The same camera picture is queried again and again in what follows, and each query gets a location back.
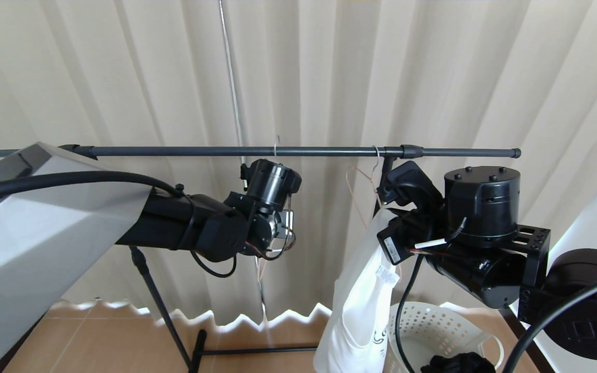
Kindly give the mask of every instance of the curtain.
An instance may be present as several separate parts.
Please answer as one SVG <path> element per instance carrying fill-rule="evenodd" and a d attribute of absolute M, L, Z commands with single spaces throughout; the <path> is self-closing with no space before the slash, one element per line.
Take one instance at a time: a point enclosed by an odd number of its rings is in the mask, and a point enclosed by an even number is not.
<path fill-rule="evenodd" d="M 520 221 L 551 228 L 555 243 L 597 192 L 597 2 L 0 2 L 0 149 L 35 141 L 520 147 L 519 159 L 417 163 L 441 190 L 443 174 L 465 165 L 520 170 Z M 219 200 L 242 187 L 236 157 L 101 161 Z M 269 319 L 330 306 L 364 229 L 345 172 L 370 174 L 377 160 L 275 161 L 303 177 L 296 246 L 267 264 L 261 284 L 251 257 L 218 279 L 190 253 L 144 249 L 169 309 L 210 309 L 224 324 L 239 314 L 261 321 L 262 303 Z M 370 182 L 349 178 L 367 219 Z M 398 292 L 412 264 L 402 265 Z M 123 247 L 64 297 L 154 310 Z M 412 299 L 478 305 L 427 266 Z"/>

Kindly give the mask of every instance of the white label sticker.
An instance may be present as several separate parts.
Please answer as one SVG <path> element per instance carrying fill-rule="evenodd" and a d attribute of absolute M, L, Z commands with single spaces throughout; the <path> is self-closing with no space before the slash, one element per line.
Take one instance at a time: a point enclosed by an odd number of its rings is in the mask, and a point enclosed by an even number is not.
<path fill-rule="evenodd" d="M 391 255 L 391 262 L 393 262 L 393 264 L 398 264 L 400 262 L 400 254 L 397 253 L 397 248 L 395 248 L 393 238 L 386 237 L 384 238 L 383 242 L 388 249 L 388 253 Z"/>
<path fill-rule="evenodd" d="M 400 281 L 400 276 L 391 272 L 390 269 L 384 267 L 383 265 L 379 265 L 375 274 L 379 279 L 381 279 L 381 281 L 384 281 L 391 286 L 395 286 L 395 284 Z"/>

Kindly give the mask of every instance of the laundry basket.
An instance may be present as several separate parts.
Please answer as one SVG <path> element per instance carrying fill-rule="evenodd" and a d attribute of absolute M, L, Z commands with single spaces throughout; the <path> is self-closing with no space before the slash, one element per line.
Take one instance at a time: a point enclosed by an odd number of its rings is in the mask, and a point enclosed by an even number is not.
<path fill-rule="evenodd" d="M 391 306 L 388 322 L 389 351 L 386 354 L 384 373 L 405 373 L 408 369 L 402 362 L 395 342 L 395 316 L 398 305 Z M 504 347 L 499 338 L 481 331 L 469 320 L 450 309 L 422 302 L 405 302 L 400 318 L 400 341 L 407 360 L 416 373 L 422 366 L 429 365 L 434 355 L 447 358 L 476 352 L 483 354 L 483 342 L 494 338 L 499 344 L 499 368 L 504 361 Z"/>

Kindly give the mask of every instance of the black clothes rail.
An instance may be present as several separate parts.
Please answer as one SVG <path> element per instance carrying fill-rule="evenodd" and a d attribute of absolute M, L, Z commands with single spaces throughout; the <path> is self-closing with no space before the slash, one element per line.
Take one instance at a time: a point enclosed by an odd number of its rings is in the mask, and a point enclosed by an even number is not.
<path fill-rule="evenodd" d="M 419 146 L 403 145 L 398 147 L 96 147 L 66 145 L 60 146 L 64 150 L 97 159 L 98 156 L 376 156 L 383 158 L 381 174 L 383 176 L 393 169 L 396 159 L 414 159 L 422 156 L 494 156 L 519 158 L 520 149 L 434 149 Z M 0 158 L 11 155 L 18 149 L 0 149 Z M 375 214 L 379 206 L 375 204 Z M 235 350 L 204 350 L 208 337 L 206 330 L 197 334 L 192 358 L 176 332 L 172 318 L 163 302 L 154 280 L 146 265 L 142 251 L 131 247 L 133 264 L 149 288 L 156 306 L 161 311 L 163 320 L 175 341 L 181 357 L 185 361 L 189 373 L 197 373 L 202 356 L 221 356 L 235 354 L 263 354 L 270 352 L 300 352 L 314 351 L 317 346 L 307 347 L 268 347 L 263 349 L 235 349 Z"/>

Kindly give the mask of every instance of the basket handle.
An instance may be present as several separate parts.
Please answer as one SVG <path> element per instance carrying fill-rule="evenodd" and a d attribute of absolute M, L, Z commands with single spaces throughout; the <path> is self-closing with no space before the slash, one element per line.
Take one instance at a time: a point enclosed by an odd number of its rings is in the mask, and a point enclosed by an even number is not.
<path fill-rule="evenodd" d="M 494 365 L 494 369 L 497 370 L 504 362 L 504 345 L 496 335 L 491 335 L 491 337 L 497 341 L 497 345 L 499 346 L 499 361 L 497 361 L 497 363 Z"/>

